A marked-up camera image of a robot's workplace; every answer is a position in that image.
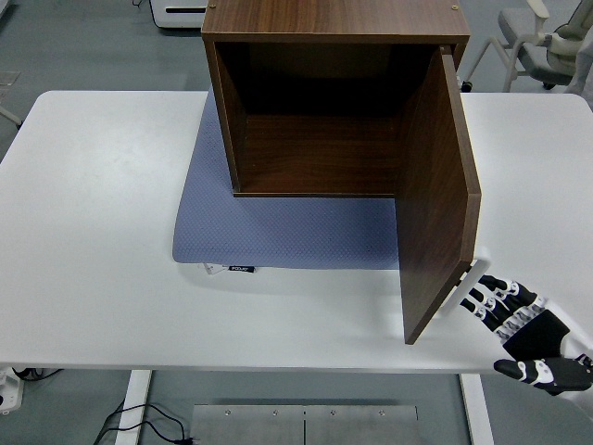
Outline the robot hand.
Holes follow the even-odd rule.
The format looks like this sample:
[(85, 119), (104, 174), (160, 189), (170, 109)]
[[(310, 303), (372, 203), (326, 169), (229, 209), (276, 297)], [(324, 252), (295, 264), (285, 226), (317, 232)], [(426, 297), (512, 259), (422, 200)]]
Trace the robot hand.
[(592, 388), (592, 355), (580, 351), (571, 329), (547, 301), (522, 284), (483, 275), (461, 306), (486, 326), (510, 355), (494, 362), (498, 373), (552, 396)]

